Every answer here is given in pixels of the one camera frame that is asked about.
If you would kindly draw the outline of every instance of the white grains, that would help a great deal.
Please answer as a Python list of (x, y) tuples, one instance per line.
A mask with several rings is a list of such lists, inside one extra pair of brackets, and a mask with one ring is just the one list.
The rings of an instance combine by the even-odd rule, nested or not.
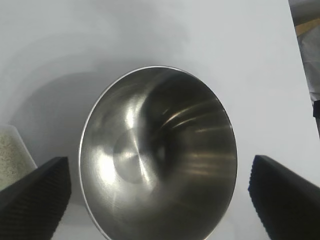
[(0, 191), (30, 173), (30, 155), (12, 131), (0, 129)]

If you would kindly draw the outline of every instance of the bowl rim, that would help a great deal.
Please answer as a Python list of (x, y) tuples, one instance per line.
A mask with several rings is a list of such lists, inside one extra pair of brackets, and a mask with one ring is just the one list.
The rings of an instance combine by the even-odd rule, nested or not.
[(238, 151), (237, 151), (237, 142), (236, 142), (236, 137), (235, 137), (235, 132), (234, 132), (234, 129), (232, 127), (232, 124), (231, 124), (231, 121), (230, 121), (230, 118), (224, 108), (224, 106), (222, 105), (222, 103), (220, 102), (219, 98), (216, 96), (216, 94), (211, 90), (210, 87), (208, 87), (207, 84), (205, 84), (203, 81), (201, 81), (199, 78), (197, 78), (196, 76), (194, 76), (193, 74), (185, 71), (185, 70), (182, 70), (182, 69), (179, 69), (179, 68), (176, 68), (176, 67), (172, 67), (172, 66), (167, 66), (167, 65), (149, 65), (149, 66), (142, 66), (142, 67), (139, 67), (139, 68), (135, 68), (125, 74), (123, 74), (122, 76), (118, 77), (116, 80), (114, 80), (110, 85), (108, 85), (103, 91), (102, 93), (100, 94), (100, 96), (97, 98), (97, 100), (94, 102), (86, 120), (85, 120), (85, 123), (84, 123), (84, 126), (82, 128), (82, 133), (81, 133), (81, 137), (80, 137), (80, 143), (79, 143), (79, 148), (78, 148), (78, 175), (79, 175), (79, 181), (80, 181), (80, 188), (81, 188), (81, 194), (82, 194), (82, 197), (83, 197), (83, 200), (84, 200), (84, 203), (85, 203), (85, 208), (87, 210), (87, 212), (89, 213), (89, 216), (92, 220), (92, 222), (94, 223), (94, 225), (96, 226), (96, 228), (99, 230), (99, 232), (107, 239), (107, 240), (114, 240), (112, 239), (111, 237), (108, 236), (108, 234), (102, 229), (102, 227), (99, 225), (99, 223), (97, 222), (95, 216), (93, 215), (90, 207), (89, 207), (89, 204), (88, 204), (88, 201), (87, 201), (87, 198), (86, 198), (86, 194), (85, 194), (85, 190), (84, 190), (84, 186), (83, 186), (83, 181), (82, 181), (82, 174), (81, 174), (81, 150), (82, 150), (82, 144), (83, 144), (83, 139), (84, 139), (84, 135), (85, 135), (85, 131), (87, 129), (87, 125), (88, 125), (88, 122), (91, 118), (91, 115), (92, 113), (94, 112), (97, 104), (100, 102), (100, 100), (104, 97), (104, 95), (106, 94), (106, 92), (112, 88), (117, 82), (119, 82), (120, 80), (124, 79), (125, 77), (127, 77), (128, 75), (130, 74), (133, 74), (135, 72), (138, 72), (138, 71), (142, 71), (142, 70), (146, 70), (146, 69), (153, 69), (153, 68), (163, 68), (163, 69), (170, 69), (170, 70), (174, 70), (174, 71), (178, 71), (178, 72), (182, 72), (182, 73), (185, 73), (191, 77), (193, 77), (194, 79), (200, 81), (202, 84), (204, 84), (211, 92), (212, 94), (216, 97), (216, 99), (218, 100), (219, 104), (221, 105), (221, 107), (223, 108), (224, 110), (224, 114), (227, 118), (227, 121), (230, 125), (230, 128), (231, 128), (231, 132), (232, 132), (232, 136), (233, 136), (233, 139), (234, 139), (234, 146), (235, 146), (235, 177), (234, 177), (234, 182), (233, 182), (233, 189), (232, 189), (232, 193), (229, 197), (229, 200), (228, 200), (228, 203), (226, 205), (226, 208), (224, 209), (224, 212), (220, 218), (220, 220), (218, 221), (218, 223), (216, 224), (216, 226), (207, 234), (207, 236), (203, 239), (203, 240), (207, 240), (209, 238), (209, 236), (214, 232), (214, 230), (217, 228), (217, 226), (220, 224), (222, 218), (226, 215), (226, 212), (230, 206), (230, 203), (231, 203), (231, 200), (233, 198), (233, 195), (234, 195), (234, 192), (235, 192), (235, 188), (236, 188), (236, 182), (237, 182), (237, 176), (238, 176)]

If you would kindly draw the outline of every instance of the white container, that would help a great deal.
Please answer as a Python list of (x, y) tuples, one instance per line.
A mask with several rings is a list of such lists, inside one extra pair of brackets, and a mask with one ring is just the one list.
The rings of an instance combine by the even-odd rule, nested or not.
[(0, 125), (0, 191), (36, 168), (18, 130)]

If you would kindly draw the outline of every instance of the metal bowl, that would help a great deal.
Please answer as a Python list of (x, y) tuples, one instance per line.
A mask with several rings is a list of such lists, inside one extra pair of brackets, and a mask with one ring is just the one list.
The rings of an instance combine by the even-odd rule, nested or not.
[(203, 240), (230, 203), (234, 133), (215, 94), (189, 73), (144, 67), (93, 106), (79, 148), (82, 192), (110, 240)]

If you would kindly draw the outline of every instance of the white table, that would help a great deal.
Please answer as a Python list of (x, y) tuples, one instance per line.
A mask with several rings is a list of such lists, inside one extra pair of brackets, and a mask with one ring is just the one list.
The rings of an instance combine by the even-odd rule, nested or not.
[(267, 240), (247, 188), (255, 154), (320, 185), (319, 136), (286, 0), (2, 0), (0, 122), (37, 164), (69, 156), (73, 194), (53, 239), (102, 240), (83, 207), (77, 149), (103, 89), (146, 65), (204, 81), (234, 128), (238, 176), (209, 240)]

